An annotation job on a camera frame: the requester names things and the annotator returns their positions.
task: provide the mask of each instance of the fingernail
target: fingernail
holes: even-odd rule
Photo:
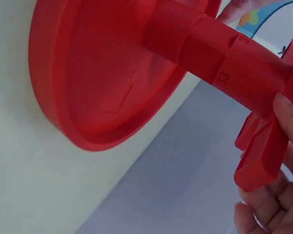
[[[283,104],[291,104],[290,100],[287,99],[284,95],[282,94],[277,94],[275,96],[275,100],[282,102]]]

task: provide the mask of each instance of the red circular base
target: red circular base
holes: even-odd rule
[[[38,0],[29,66],[46,116],[77,146],[112,148],[141,129],[185,75],[147,50],[161,0]],[[216,14],[207,0],[180,2]]]

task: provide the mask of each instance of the white surface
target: white surface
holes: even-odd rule
[[[0,234],[72,234],[198,83],[188,76],[159,114],[115,149],[87,153],[45,119],[27,44],[35,0],[0,0]]]
[[[274,53],[288,46],[293,39],[293,3],[272,14],[258,29],[254,39]]]

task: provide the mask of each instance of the red rim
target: red rim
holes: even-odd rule
[[[80,148],[102,151],[127,140],[186,74],[143,46],[158,4],[38,0],[29,41],[34,92],[48,119]],[[207,13],[218,7],[209,2]]]

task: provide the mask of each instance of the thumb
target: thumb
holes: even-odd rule
[[[281,128],[293,143],[293,104],[282,94],[277,94],[273,101],[273,110]]]

